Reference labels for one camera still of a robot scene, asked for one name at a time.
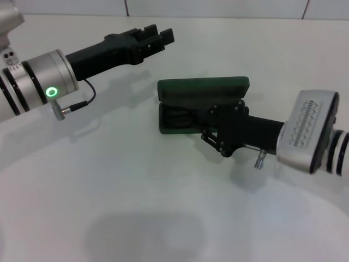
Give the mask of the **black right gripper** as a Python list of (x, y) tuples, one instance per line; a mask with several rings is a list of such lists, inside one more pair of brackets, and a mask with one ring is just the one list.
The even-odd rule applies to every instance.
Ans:
[(276, 154), (278, 137), (284, 123), (249, 115), (243, 100), (209, 109), (191, 109), (195, 122), (215, 122), (214, 135), (203, 130), (201, 139), (223, 157), (230, 157), (239, 148), (253, 147)]

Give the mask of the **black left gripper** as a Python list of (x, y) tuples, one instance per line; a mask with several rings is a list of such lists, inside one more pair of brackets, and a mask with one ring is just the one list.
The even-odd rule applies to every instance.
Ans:
[(138, 65), (175, 41), (173, 29), (158, 32), (155, 24), (109, 34), (98, 44), (66, 55), (78, 81), (122, 65)]

